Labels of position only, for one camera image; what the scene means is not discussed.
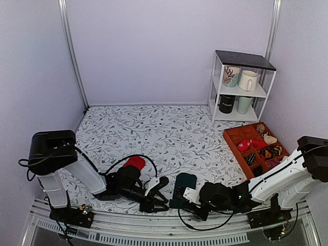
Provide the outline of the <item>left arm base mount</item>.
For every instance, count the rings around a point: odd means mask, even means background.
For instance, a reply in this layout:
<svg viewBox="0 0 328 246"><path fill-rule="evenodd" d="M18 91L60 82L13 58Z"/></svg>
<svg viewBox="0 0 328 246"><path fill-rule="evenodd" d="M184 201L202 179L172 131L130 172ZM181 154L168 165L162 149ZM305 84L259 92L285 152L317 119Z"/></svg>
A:
<svg viewBox="0 0 328 246"><path fill-rule="evenodd" d="M78 208L73 208L70 205L68 194L66 197L67 205L63 208L55 208L52 205L52 200L48 197L49 207L51 210L49 218L62 222L65 225L74 225L90 229L94 218L94 213L91 211L92 207L90 205L82 204Z"/></svg>

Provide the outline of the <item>dark green reindeer sock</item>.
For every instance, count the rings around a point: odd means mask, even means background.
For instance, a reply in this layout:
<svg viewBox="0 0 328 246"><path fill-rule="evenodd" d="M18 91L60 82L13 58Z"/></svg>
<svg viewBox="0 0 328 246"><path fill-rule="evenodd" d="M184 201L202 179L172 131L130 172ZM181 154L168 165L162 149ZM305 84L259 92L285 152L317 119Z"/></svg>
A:
<svg viewBox="0 0 328 246"><path fill-rule="evenodd" d="M175 180L174 192L172 199L169 201L169 207L172 209L178 209L181 207L181 203L185 200L184 192L186 188L196 188L197 177L193 174L180 173Z"/></svg>

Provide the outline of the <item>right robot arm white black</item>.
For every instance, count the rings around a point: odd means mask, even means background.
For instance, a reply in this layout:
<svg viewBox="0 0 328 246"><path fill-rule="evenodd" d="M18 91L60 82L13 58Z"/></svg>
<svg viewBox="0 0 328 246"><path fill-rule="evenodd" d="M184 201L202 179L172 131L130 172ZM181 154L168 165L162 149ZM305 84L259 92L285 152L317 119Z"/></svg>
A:
<svg viewBox="0 0 328 246"><path fill-rule="evenodd" d="M232 188L205 182L199 191L187 187L180 208L205 221L210 212L247 213L277 196L265 219L276 223L319 183L327 182L327 139L303 136L298 148L264 174Z"/></svg>

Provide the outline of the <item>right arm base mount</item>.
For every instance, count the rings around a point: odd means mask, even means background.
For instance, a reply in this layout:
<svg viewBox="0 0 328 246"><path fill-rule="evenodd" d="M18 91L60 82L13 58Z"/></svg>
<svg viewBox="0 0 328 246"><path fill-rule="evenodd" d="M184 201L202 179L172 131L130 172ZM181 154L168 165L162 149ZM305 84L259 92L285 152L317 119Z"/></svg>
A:
<svg viewBox="0 0 328 246"><path fill-rule="evenodd" d="M293 228L290 220L292 218L292 209L282 210L278 204L278 194L275 194L270 199L270 208L255 212L250 212L248 217L248 223L251 229L272 226L280 223L279 227L267 228L263 230L264 236L269 241L276 241L285 238Z"/></svg>

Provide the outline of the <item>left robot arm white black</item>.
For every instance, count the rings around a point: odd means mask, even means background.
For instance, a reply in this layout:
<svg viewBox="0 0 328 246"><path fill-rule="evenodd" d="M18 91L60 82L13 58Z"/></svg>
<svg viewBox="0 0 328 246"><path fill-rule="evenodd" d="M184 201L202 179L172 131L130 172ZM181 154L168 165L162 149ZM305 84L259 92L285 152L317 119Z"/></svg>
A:
<svg viewBox="0 0 328 246"><path fill-rule="evenodd" d="M161 193L169 180L155 175L146 182L140 180L141 171L149 162L149 157L141 154L129 155L112 166L122 164L116 172L111 169L101 173L88 156L76 146L75 133L59 130L35 133L31 140L27 168L41 182L50 204L64 222L72 222L76 211L70 207L69 196L59 177L59 170L65 169L100 201L116 200L125 197L139 203L145 213L164 212L169 209L168 199Z"/></svg>

